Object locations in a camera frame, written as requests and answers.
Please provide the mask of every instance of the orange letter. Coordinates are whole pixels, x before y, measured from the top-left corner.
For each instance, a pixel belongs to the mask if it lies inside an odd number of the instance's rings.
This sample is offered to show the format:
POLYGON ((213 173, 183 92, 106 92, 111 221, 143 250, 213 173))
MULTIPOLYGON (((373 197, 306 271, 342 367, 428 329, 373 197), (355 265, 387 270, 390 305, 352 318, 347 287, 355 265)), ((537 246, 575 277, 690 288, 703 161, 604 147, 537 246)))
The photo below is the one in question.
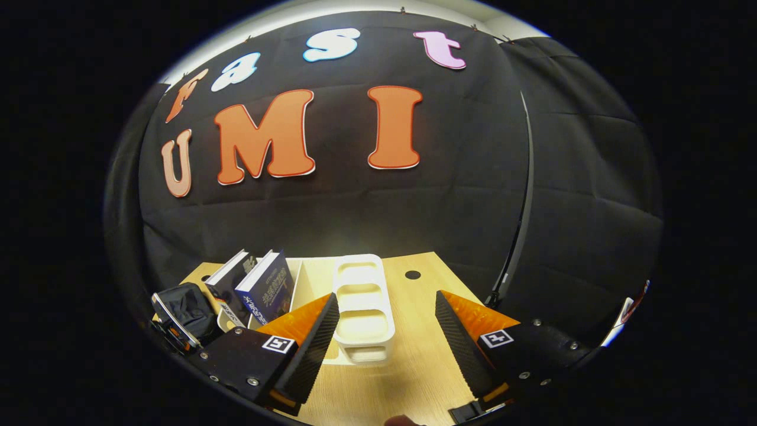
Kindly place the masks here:
POLYGON ((189 137, 192 136, 192 130, 187 129, 179 134, 176 138, 178 142, 170 140, 163 145, 160 153, 163 155, 163 173, 166 177, 166 186, 176 198, 181 198, 189 193, 192 186, 192 173, 189 171, 189 137), (173 173, 173 146, 179 146, 179 158, 182 165, 182 179, 176 180, 173 173))
POLYGON ((368 156, 372 168, 412 168, 421 161, 413 150, 413 108, 421 92, 400 86, 377 86, 368 97, 378 108, 376 150, 368 156))
POLYGON ((244 105, 216 114, 221 132, 221 172, 218 183, 232 185, 245 178, 236 152, 252 177, 260 177, 268 147, 272 146, 268 173, 273 177, 299 176, 316 170, 305 146, 305 108, 313 100, 310 90, 291 90, 276 96, 258 127, 244 105))
POLYGON ((173 103, 173 108, 171 108, 171 112, 168 113, 168 118, 166 118, 166 123, 173 120, 173 118, 179 114, 179 111, 181 111, 182 108, 184 108, 184 105, 182 104, 182 102, 184 102, 189 97, 189 95, 192 94, 192 90, 194 90, 195 86, 197 86, 197 82, 201 80, 202 77, 205 77, 205 74, 207 74, 207 68, 205 68, 202 72, 200 72, 190 81, 188 81, 184 86, 182 86, 181 89, 179 89, 179 94, 176 95, 176 101, 173 103))

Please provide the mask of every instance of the black textured pad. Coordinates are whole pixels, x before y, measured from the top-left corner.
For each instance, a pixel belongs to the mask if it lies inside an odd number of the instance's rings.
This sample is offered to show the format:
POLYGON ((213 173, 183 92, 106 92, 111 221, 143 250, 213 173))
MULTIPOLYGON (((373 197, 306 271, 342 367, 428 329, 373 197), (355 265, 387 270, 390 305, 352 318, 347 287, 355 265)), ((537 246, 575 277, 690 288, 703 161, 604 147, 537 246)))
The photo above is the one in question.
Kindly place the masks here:
POLYGON ((466 379, 473 396, 480 398, 490 393, 499 383, 494 383, 494 369, 481 350, 470 338, 463 323, 441 291, 436 292, 436 319, 444 332, 452 355, 466 379))
POLYGON ((338 322, 339 304, 336 295, 332 293, 302 347, 276 381, 274 388, 284 397, 302 404, 307 401, 338 322))

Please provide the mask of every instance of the book cover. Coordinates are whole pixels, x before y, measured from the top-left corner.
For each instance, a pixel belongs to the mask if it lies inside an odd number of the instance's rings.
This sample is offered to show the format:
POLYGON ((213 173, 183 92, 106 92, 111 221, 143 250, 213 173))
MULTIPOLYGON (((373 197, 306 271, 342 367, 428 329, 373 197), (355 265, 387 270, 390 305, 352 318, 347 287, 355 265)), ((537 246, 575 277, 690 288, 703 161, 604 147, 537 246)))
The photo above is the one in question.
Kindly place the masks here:
POLYGON ((284 252, 268 252, 236 287, 239 299, 260 325, 289 312, 293 290, 284 252))
POLYGON ((255 264, 255 256, 241 250, 205 281, 210 294, 237 327, 247 327, 250 312, 234 289, 254 270, 255 264))

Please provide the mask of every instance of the table surface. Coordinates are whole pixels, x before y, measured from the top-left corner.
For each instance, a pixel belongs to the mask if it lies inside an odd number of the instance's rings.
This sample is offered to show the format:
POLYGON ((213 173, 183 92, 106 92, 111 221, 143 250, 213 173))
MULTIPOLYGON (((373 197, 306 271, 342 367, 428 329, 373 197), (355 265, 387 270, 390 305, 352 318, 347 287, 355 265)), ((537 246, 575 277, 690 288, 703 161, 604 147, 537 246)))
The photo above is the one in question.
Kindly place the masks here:
MULTIPOLYGON (((302 259, 292 309, 332 291, 335 260, 302 259)), ((280 414, 308 424, 350 426, 380 426, 387 418, 405 414, 418 424, 446 426, 454 423, 448 409, 474 399, 434 312, 437 290, 481 302, 434 252, 385 258, 382 262, 396 329, 387 364, 322 365, 299 415, 280 414), (408 271, 418 271, 420 277, 406 278, 408 271)), ((204 263, 186 280, 201 283, 204 275, 220 266, 204 263)), ((207 291, 203 284, 200 287, 207 291)), ((332 340, 326 358, 335 358, 337 351, 332 340)))

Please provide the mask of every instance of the letter m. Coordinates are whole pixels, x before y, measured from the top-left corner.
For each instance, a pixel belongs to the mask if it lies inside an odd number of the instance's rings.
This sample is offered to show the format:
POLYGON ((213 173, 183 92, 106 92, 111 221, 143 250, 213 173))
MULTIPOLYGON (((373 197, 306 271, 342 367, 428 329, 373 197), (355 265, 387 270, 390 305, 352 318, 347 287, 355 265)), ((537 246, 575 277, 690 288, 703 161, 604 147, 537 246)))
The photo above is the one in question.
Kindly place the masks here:
POLYGON ((316 162, 305 146, 305 108, 313 92, 299 89, 276 96, 258 127, 244 105, 233 105, 216 114, 220 128, 221 172, 218 183, 232 185, 245 178, 236 154, 252 177, 260 177, 263 162, 272 146, 268 173, 273 177, 300 176, 316 170, 316 162))

